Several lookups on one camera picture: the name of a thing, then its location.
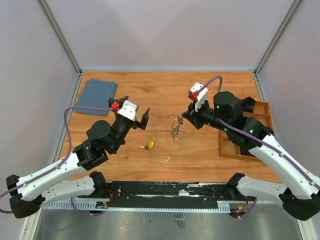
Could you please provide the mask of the large metal keyring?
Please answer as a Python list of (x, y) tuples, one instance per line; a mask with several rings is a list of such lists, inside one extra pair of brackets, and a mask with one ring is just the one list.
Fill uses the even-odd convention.
[(183, 114), (180, 113), (175, 120), (173, 121), (172, 125), (171, 125), (171, 132), (170, 135), (172, 137), (173, 140), (175, 140), (178, 135), (179, 135), (179, 131), (180, 131), (180, 127), (183, 124)]

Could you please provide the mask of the yellow tag key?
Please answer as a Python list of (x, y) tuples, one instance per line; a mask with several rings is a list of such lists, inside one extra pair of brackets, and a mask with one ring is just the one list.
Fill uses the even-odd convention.
[(154, 140), (150, 140), (147, 145), (145, 146), (140, 145), (139, 147), (145, 150), (151, 150), (153, 146), (154, 146)]

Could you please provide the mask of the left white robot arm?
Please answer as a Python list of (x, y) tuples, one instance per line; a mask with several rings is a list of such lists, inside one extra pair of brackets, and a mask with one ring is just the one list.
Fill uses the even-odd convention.
[(145, 130), (149, 121), (149, 110), (136, 117), (139, 105), (128, 96), (108, 100), (108, 107), (101, 111), (112, 111), (115, 120), (109, 124), (105, 120), (96, 121), (87, 130), (87, 139), (75, 148), (69, 147), (64, 158), (26, 176), (12, 174), (6, 178), (7, 191), (0, 196), (10, 195), (10, 210), (3, 214), (13, 214), (17, 219), (29, 217), (48, 204), (64, 199), (101, 198), (110, 192), (104, 175), (94, 171), (77, 180), (70, 177), (94, 169), (116, 154), (126, 143), (130, 129)]

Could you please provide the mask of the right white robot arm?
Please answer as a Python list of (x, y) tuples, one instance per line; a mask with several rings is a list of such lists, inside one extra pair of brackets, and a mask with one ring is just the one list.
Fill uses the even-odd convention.
[(246, 196), (280, 204), (288, 214), (301, 221), (319, 213), (320, 178), (295, 160), (277, 142), (270, 128), (256, 118), (244, 116), (241, 101), (233, 93), (216, 93), (213, 108), (209, 106), (207, 95), (199, 90), (189, 91), (192, 103), (183, 118), (197, 130), (208, 125), (225, 132), (233, 144), (261, 160), (283, 181), (275, 183), (235, 173), (227, 183), (227, 196), (232, 200)]

